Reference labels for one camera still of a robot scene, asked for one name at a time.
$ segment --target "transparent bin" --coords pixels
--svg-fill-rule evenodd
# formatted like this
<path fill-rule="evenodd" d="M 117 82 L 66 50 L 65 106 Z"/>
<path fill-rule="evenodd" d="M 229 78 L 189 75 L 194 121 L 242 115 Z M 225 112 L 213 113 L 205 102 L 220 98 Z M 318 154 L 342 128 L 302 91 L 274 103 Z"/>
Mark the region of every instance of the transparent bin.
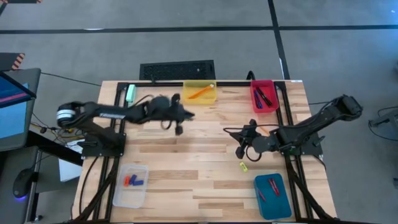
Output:
<path fill-rule="evenodd" d="M 214 87 L 194 99 L 190 96 L 200 90 L 214 85 Z M 182 87 L 182 100 L 184 103 L 190 104 L 213 104 L 217 99 L 217 81 L 216 80 L 185 80 Z"/>
<path fill-rule="evenodd" d="M 140 208 L 144 204 L 145 193 L 147 190 L 148 167 L 135 164 L 124 164 L 120 168 L 116 182 L 116 190 L 113 197 L 113 205 L 127 208 Z M 144 180 L 143 185 L 124 186 L 124 178 L 137 175 L 136 180 Z"/>

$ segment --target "mouse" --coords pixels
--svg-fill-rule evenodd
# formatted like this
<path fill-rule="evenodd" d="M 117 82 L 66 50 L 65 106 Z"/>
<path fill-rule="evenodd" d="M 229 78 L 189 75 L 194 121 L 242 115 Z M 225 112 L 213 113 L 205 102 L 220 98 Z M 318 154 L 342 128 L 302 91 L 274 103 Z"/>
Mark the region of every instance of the mouse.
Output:
<path fill-rule="evenodd" d="M 34 171 L 31 168 L 23 169 L 19 172 L 12 187 L 12 193 L 16 198 L 21 198 L 29 193 L 33 182 Z"/>

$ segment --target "gray floor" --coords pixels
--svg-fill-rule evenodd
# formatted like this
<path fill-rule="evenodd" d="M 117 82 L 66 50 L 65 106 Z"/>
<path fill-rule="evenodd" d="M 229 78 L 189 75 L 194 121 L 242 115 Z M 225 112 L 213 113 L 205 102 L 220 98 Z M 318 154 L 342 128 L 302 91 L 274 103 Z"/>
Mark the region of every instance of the gray floor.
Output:
<path fill-rule="evenodd" d="M 398 24 L 398 3 L 393 0 L 274 2 L 280 26 Z M 265 0 L 45 0 L 10 4 L 0 17 L 1 30 L 271 25 Z M 320 133 L 326 135 L 324 160 L 338 216 L 396 223 L 398 190 L 392 178 L 398 176 L 398 144 L 373 136 L 367 121 L 379 108 L 398 105 L 398 73 L 393 70 L 398 30 L 282 31 L 281 36 L 290 77 L 304 81 L 310 102 L 345 93 L 364 106 L 359 120 L 336 123 Z M 0 52 L 26 53 L 22 68 L 39 67 L 95 83 L 136 80 L 140 63 L 181 60 L 214 60 L 218 79 L 244 78 L 248 70 L 258 79 L 282 78 L 273 31 L 18 34 L 0 35 L 0 43 Z M 96 101 L 99 91 L 46 76 L 39 89 L 34 111 L 51 126 L 56 125 L 60 103 Z M 319 109 L 312 106 L 313 113 Z M 375 131 L 394 138 L 388 128 Z M 57 169 L 56 159 L 47 162 Z M 45 215 L 41 223 L 69 218 L 75 187 L 64 184 L 40 198 L 39 211 Z M 54 203 L 60 195 L 64 199 Z M 57 209 L 50 213 L 49 206 Z"/>

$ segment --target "yellow bin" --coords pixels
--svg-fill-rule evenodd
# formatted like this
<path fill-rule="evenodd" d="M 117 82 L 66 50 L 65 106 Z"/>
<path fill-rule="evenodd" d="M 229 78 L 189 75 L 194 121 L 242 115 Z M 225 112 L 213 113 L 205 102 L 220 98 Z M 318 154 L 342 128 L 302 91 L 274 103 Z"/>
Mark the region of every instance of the yellow bin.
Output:
<path fill-rule="evenodd" d="M 194 99 L 190 96 L 198 93 L 209 85 L 214 88 L 205 91 Z M 182 87 L 182 100 L 184 103 L 190 104 L 212 104 L 217 99 L 217 81 L 216 80 L 185 80 Z"/>

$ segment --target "wooden table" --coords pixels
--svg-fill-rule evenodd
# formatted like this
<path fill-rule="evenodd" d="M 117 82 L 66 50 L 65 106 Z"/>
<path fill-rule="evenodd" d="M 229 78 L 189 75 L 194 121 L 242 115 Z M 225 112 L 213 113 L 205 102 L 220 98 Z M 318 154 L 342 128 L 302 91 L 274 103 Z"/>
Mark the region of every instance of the wooden table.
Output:
<path fill-rule="evenodd" d="M 103 82 L 98 103 L 113 105 L 117 81 Z M 290 108 L 295 123 L 310 116 L 302 82 L 286 81 Z M 147 94 L 172 96 L 182 87 L 138 87 L 139 99 Z M 176 137 L 174 125 L 168 131 L 159 122 L 144 125 L 127 124 L 127 143 L 120 160 L 123 164 L 144 164 L 149 168 L 149 181 L 144 206 L 139 209 L 113 207 L 111 222 L 263 222 L 253 189 L 255 176 L 280 173 L 284 179 L 290 207 L 289 183 L 284 158 L 277 152 L 266 152 L 259 162 L 235 156 L 238 143 L 223 131 L 226 127 L 241 128 L 255 119 L 259 124 L 277 124 L 275 113 L 255 114 L 249 87 L 218 87 L 213 105 L 184 105 L 195 113 L 195 120 L 184 122 L 184 133 Z M 285 109 L 280 94 L 280 104 Z M 102 126 L 109 120 L 96 118 Z M 253 149 L 249 155 L 256 157 Z M 312 156 L 302 156 L 309 191 L 331 216 L 336 216 L 326 172 Z M 244 161 L 249 171 L 244 173 L 239 163 Z M 73 217 L 78 215 L 78 203 L 83 179 L 93 158 L 86 159 L 78 184 Z M 83 193 L 83 208 L 98 188 L 102 158 L 90 172 Z M 297 189 L 302 216 L 305 217 L 302 194 Z M 108 194 L 101 203 L 99 217 L 104 217 Z M 294 220 L 293 215 L 285 220 Z"/>

